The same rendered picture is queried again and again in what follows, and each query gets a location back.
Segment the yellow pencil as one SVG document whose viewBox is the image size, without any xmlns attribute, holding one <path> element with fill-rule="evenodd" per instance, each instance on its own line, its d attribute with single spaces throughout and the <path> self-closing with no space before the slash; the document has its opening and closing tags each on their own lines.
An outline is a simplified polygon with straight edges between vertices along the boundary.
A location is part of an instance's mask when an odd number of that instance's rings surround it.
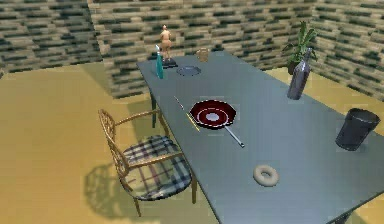
<svg viewBox="0 0 384 224">
<path fill-rule="evenodd" d="M 197 126 L 197 124 L 194 122 L 194 120 L 192 119 L 191 115 L 185 110 L 184 106 L 181 104 L 181 102 L 179 101 L 179 99 L 174 96 L 174 99 L 176 100 L 176 102 L 178 103 L 178 105 L 180 106 L 180 108 L 182 109 L 182 111 L 186 114 L 189 122 L 193 125 L 193 127 L 198 131 L 200 132 L 200 129 L 199 127 Z"/>
</svg>

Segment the red frying pan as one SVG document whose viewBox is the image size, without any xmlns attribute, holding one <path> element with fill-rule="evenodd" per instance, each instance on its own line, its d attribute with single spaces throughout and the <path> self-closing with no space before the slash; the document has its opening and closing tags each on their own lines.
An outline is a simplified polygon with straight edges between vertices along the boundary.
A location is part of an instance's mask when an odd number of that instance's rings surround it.
<svg viewBox="0 0 384 224">
<path fill-rule="evenodd" d="M 227 102 L 203 100 L 195 103 L 189 114 L 198 126 L 211 130 L 225 129 L 240 147 L 245 147 L 245 144 L 230 128 L 235 121 L 237 112 Z"/>
</svg>

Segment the grey round plate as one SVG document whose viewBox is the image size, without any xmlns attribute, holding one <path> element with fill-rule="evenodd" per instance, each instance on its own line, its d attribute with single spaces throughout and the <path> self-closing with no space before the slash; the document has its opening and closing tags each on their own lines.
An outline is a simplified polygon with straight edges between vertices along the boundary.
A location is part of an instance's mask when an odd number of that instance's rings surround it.
<svg viewBox="0 0 384 224">
<path fill-rule="evenodd" d="M 183 66 L 177 70 L 177 73 L 182 76 L 195 76 L 201 73 L 201 69 L 196 66 Z"/>
</svg>

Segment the teal spray bottle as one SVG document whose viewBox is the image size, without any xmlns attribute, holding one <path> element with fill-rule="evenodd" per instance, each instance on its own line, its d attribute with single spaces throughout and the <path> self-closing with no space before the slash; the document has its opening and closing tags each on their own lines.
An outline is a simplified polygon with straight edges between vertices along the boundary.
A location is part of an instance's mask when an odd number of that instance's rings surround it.
<svg viewBox="0 0 384 224">
<path fill-rule="evenodd" d="M 164 73 L 163 73 L 163 66 L 162 66 L 162 56 L 160 52 L 160 47 L 156 44 L 156 74 L 159 79 L 163 79 Z"/>
</svg>

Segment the wooden chair with plaid cushion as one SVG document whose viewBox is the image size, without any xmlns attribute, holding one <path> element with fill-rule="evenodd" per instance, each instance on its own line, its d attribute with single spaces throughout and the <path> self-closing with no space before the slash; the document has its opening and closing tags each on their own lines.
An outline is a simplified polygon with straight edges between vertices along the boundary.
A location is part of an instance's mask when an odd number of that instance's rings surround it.
<svg viewBox="0 0 384 224">
<path fill-rule="evenodd" d="M 164 135 L 146 137 L 121 151 L 116 143 L 116 128 L 135 119 L 160 114 L 159 109 L 131 115 L 116 122 L 104 109 L 98 111 L 119 181 L 133 198 L 139 217 L 140 201 L 157 201 L 192 189 L 192 203 L 197 202 L 197 180 L 183 152 L 171 139 L 170 131 L 162 116 L 159 121 Z"/>
</svg>

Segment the tan figurine statue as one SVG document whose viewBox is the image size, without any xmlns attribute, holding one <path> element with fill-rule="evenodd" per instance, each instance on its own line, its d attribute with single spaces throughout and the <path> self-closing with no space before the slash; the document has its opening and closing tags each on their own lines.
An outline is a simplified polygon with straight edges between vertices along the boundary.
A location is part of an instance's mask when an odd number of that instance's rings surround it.
<svg viewBox="0 0 384 224">
<path fill-rule="evenodd" d="M 164 68 L 176 67 L 177 63 L 171 58 L 170 50 L 172 46 L 171 33 L 166 25 L 162 26 L 162 32 L 160 34 L 160 50 L 163 55 L 162 65 Z"/>
</svg>

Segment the grey dining table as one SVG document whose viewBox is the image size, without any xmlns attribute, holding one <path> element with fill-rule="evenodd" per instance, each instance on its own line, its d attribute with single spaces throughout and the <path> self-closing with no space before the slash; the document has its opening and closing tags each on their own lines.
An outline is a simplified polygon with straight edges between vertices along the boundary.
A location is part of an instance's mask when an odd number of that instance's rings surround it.
<svg viewBox="0 0 384 224">
<path fill-rule="evenodd" d="M 159 79 L 155 61 L 138 66 L 220 224 L 330 224 L 384 193 L 383 136 L 369 134 L 355 152 L 338 147 L 342 114 L 308 96 L 288 99 L 285 83 L 227 52 L 176 63 L 201 73 L 167 69 Z M 245 147 L 225 129 L 198 132 L 174 96 L 188 113 L 203 100 L 233 106 L 230 128 Z M 276 169 L 278 183 L 259 185 L 257 165 Z"/>
</svg>

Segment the dark glass bottle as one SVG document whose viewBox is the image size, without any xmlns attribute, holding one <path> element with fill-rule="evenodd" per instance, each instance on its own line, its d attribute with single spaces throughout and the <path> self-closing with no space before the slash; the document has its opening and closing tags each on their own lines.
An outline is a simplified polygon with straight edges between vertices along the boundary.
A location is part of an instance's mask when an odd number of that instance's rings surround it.
<svg viewBox="0 0 384 224">
<path fill-rule="evenodd" d="M 287 97 L 292 100 L 299 100 L 305 88 L 308 76 L 310 74 L 309 60 L 312 49 L 308 48 L 303 59 L 295 67 L 293 77 L 287 92 Z"/>
</svg>

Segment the green house plant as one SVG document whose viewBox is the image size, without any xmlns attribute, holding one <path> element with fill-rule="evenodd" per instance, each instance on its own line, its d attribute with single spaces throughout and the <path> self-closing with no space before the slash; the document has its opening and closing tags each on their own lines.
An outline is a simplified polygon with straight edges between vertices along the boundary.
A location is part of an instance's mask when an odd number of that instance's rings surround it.
<svg viewBox="0 0 384 224">
<path fill-rule="evenodd" d="M 287 62 L 288 73 L 292 75 L 295 67 L 304 58 L 309 42 L 317 36 L 317 31 L 314 28 L 307 28 L 307 22 L 300 22 L 300 29 L 298 33 L 297 43 L 288 43 L 284 48 L 283 52 L 291 50 L 292 53 L 289 56 Z"/>
</svg>

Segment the black cup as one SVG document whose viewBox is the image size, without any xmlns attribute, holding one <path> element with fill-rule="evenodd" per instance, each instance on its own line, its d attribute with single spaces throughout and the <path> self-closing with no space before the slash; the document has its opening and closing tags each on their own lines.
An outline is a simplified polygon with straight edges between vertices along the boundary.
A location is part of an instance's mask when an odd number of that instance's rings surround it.
<svg viewBox="0 0 384 224">
<path fill-rule="evenodd" d="M 335 143 L 347 151 L 356 151 L 380 121 L 380 117 L 369 110 L 352 108 L 345 116 Z"/>
</svg>

